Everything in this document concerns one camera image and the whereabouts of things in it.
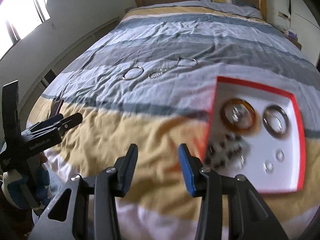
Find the blue gloved left hand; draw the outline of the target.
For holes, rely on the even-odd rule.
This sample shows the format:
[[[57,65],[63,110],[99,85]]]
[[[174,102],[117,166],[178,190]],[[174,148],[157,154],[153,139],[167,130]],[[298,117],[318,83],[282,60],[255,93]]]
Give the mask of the blue gloved left hand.
[[[47,161],[43,153],[31,157],[28,160],[31,177],[16,170],[3,173],[2,192],[11,205],[18,209],[31,208],[36,216],[43,213],[52,199]]]

